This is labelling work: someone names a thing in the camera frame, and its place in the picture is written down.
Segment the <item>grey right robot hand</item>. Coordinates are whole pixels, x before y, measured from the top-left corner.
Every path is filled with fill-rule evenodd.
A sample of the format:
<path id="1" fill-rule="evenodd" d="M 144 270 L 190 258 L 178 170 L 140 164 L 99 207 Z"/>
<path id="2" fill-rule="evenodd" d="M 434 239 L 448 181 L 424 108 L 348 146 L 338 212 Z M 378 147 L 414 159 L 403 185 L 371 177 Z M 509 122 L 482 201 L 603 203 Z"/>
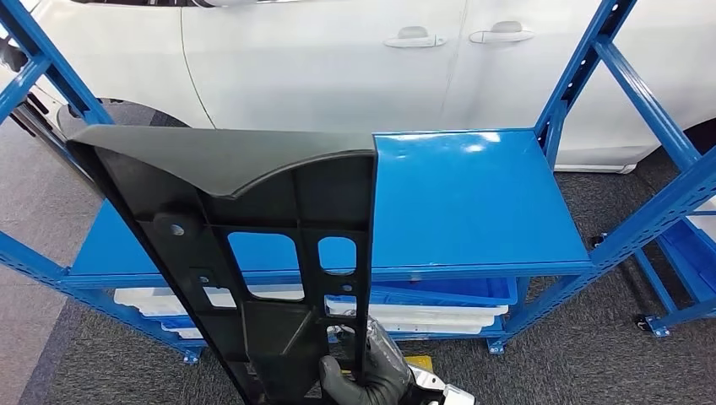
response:
<path id="1" fill-rule="evenodd" d="M 398 404 L 414 382 L 412 371 L 384 327 L 367 320 L 365 380 L 359 385 L 344 377 L 335 357 L 318 362 L 322 389 L 338 404 Z"/>

